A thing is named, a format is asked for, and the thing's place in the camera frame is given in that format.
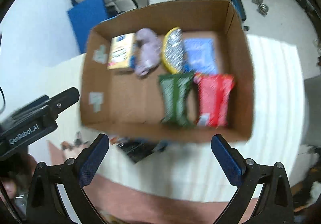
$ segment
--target open cardboard box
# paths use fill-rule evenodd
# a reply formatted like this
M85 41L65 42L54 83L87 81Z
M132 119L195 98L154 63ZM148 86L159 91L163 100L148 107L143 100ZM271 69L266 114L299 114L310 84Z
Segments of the open cardboard box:
M113 37L148 27L161 38L179 26L184 38L212 38L219 73L232 74L228 126L173 128L160 123L164 106L158 76L168 73L160 64L145 78L134 73L107 70L107 63L93 60L94 51ZM102 92L103 104L94 112L90 92ZM188 117L198 117L197 87L187 99ZM248 140L253 122L253 65L241 21L229 1L180 0L162 2L125 12L94 27L87 42L81 89L81 120L85 126L119 136L142 137L151 141L209 142L222 134L227 141Z

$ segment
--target green package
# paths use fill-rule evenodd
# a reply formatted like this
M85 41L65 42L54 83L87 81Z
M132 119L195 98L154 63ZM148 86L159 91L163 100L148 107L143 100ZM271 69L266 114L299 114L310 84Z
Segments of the green package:
M193 83L194 72L166 74L158 77L164 99L163 124L192 126L187 119L186 99Z

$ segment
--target red package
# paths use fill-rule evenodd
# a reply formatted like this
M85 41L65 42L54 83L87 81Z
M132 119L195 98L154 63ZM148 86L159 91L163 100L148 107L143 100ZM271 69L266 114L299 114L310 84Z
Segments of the red package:
M196 73L194 82L198 84L200 117L197 125L225 126L230 91L234 87L232 75L204 75Z

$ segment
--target yellow box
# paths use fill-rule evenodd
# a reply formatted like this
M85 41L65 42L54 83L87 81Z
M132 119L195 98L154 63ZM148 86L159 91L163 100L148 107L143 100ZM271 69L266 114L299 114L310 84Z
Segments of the yellow box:
M135 48L135 33L112 38L107 69L133 70L132 56Z

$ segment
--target white sticker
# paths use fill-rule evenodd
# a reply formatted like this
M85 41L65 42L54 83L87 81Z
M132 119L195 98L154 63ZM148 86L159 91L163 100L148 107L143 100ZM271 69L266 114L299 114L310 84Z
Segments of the white sticker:
M106 54L106 46L101 45L99 49L94 51L94 55L92 60L96 61L97 63L106 64L107 63L107 54Z
M198 126L207 126L209 120L210 120L210 114L201 114L197 125Z
M103 103L104 93L101 92L90 92L89 93L89 104L93 105L94 113L101 110L101 104Z

